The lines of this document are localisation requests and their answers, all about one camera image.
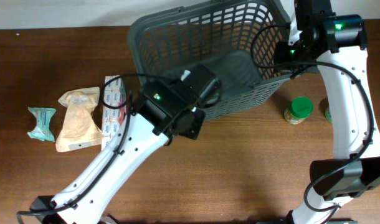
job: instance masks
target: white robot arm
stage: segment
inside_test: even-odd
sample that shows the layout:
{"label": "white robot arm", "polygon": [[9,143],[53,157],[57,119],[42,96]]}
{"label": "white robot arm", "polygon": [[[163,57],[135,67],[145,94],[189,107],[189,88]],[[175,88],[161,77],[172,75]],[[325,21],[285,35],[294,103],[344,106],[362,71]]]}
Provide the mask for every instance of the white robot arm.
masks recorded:
{"label": "white robot arm", "polygon": [[[313,185],[282,223],[326,223],[344,204],[380,185],[380,133],[369,94],[366,46],[359,16],[335,16],[329,0],[295,0],[289,41],[276,46],[288,57],[275,58],[272,66],[254,61],[261,68],[293,71],[294,65],[317,65],[333,119],[334,159],[312,163]],[[184,77],[143,86],[111,144],[62,192],[38,197],[31,212],[17,213],[19,221],[20,215],[32,215],[42,223],[97,223],[151,153],[177,134],[196,139],[204,114],[195,107],[205,106],[221,84],[201,65]]]}

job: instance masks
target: small jar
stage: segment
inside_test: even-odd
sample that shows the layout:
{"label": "small jar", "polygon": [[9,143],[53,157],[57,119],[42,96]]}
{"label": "small jar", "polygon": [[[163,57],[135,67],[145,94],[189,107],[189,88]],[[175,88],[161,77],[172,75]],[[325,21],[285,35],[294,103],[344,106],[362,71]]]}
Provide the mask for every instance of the small jar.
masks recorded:
{"label": "small jar", "polygon": [[299,124],[313,111],[312,102],[303,96],[295,98],[291,105],[284,111],[284,118],[290,124]]}

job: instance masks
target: beige packaged bread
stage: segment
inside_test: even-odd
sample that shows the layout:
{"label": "beige packaged bread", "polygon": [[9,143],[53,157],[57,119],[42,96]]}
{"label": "beige packaged bread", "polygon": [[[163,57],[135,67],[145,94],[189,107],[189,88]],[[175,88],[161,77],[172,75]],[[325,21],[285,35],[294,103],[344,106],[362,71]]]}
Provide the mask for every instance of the beige packaged bread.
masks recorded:
{"label": "beige packaged bread", "polygon": [[102,143],[102,132],[92,119],[98,104],[99,87],[66,92],[59,103],[67,107],[63,128],[56,140],[58,152],[73,151]]}

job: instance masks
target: mesh basket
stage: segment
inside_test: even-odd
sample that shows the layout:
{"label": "mesh basket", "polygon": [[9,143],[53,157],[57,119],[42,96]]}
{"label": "mesh basket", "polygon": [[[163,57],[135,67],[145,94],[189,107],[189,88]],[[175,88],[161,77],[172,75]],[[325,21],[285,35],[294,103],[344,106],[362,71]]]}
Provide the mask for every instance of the mesh basket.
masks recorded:
{"label": "mesh basket", "polygon": [[[273,69],[256,68],[250,46],[256,33],[289,21],[277,0],[231,0],[179,7],[138,19],[128,37],[138,73],[180,77],[202,63],[222,81],[221,102],[206,119],[257,106],[286,80]],[[262,65],[273,63],[285,29],[266,30],[252,49]]]}

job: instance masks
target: wooden table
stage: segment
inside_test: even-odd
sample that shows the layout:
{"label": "wooden table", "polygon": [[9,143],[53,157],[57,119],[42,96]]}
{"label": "wooden table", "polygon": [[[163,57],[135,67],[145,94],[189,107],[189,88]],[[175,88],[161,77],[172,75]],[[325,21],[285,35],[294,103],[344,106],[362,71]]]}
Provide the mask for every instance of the wooden table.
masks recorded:
{"label": "wooden table", "polygon": [[[368,77],[380,129],[380,21],[366,21]],[[128,27],[0,30],[0,223],[15,223],[38,195],[70,184],[100,146],[57,152],[52,142],[30,139],[35,126],[27,107],[56,108],[57,137],[66,91],[101,86],[104,76],[133,73]],[[138,79],[126,82],[139,88]],[[293,126],[283,111],[296,96],[315,110]],[[282,217],[302,202],[311,161],[332,158],[320,75],[286,82],[263,105],[206,122],[197,141],[176,138],[151,155],[129,178],[105,213],[123,221],[221,222]],[[94,120],[101,124],[100,108]],[[341,209],[337,218],[380,223],[380,187]],[[27,223],[34,219],[26,218]]]}

